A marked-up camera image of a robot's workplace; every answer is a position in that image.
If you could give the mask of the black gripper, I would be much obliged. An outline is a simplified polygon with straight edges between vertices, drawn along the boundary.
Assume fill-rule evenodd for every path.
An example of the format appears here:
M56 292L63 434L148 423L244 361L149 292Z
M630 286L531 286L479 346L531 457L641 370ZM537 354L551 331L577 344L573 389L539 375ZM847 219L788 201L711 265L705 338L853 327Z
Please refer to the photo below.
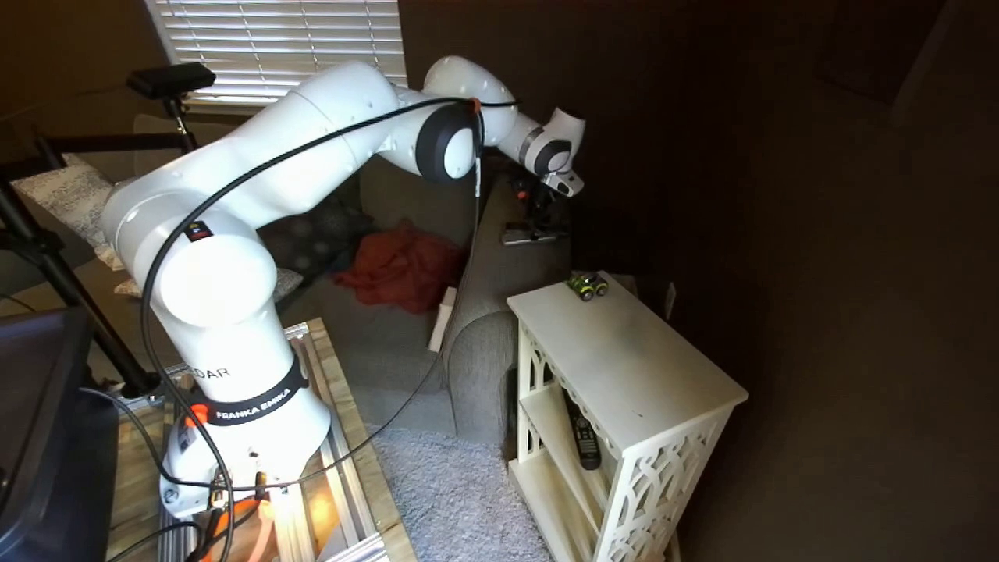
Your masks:
M516 185L516 199L526 209L526 224L531 232L564 232L567 227L567 205L564 199L535 176L522 176Z

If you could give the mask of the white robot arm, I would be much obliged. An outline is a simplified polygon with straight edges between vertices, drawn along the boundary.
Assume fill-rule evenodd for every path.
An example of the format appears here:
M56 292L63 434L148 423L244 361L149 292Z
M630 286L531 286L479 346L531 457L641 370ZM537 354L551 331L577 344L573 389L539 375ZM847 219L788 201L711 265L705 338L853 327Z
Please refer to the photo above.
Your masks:
M229 136L118 188L101 213L108 246L194 375L168 434L161 503L191 518L260 477L303 473L332 428L278 321L285 273L312 276L357 243L299 219L381 157L448 188L472 176L483 145L542 188L583 188L574 153L587 122L526 114L483 64L445 57L418 89L372 62L336 62Z

